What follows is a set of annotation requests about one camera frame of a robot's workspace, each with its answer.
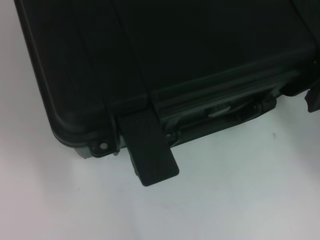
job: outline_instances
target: case latch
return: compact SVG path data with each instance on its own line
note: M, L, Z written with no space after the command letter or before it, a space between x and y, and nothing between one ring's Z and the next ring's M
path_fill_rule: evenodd
M179 174L165 133L151 107L117 118L136 175L144 186Z

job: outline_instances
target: black latch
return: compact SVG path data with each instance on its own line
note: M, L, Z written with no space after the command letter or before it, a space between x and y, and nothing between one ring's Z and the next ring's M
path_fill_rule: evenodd
M165 133L151 107L117 118L136 175L150 186L179 174Z

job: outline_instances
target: white surface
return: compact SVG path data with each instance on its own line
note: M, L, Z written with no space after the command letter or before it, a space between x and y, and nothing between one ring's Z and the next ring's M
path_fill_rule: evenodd
M14 3L0 1L1 240L318 240L320 112L281 97L248 123L174 147L143 187L129 155L81 159L53 136Z

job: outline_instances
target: black plastic tab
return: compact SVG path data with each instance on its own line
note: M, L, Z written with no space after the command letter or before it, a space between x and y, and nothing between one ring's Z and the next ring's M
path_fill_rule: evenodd
M127 116L119 116L118 123L135 173L144 186L179 174L166 135L150 107Z
M304 99L308 104L309 113L320 110L320 85L311 88Z

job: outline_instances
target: plastic case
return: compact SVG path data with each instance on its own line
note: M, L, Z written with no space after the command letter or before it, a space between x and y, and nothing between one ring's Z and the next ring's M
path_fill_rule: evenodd
M170 147L282 94L320 108L317 0L15 3L53 134L85 158L126 146L144 186L179 173Z

